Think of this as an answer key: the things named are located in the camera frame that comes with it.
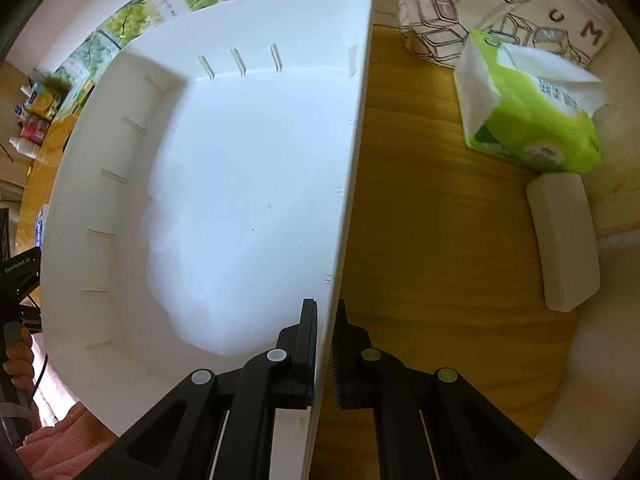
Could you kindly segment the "person's left hand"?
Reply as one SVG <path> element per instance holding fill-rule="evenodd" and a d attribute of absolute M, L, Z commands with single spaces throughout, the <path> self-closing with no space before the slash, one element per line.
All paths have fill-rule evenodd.
<path fill-rule="evenodd" d="M 6 357 L 3 368 L 12 384 L 17 389 L 32 393 L 35 389 L 34 354 L 32 335 L 26 328 L 21 330 L 21 340 L 6 348 Z"/>

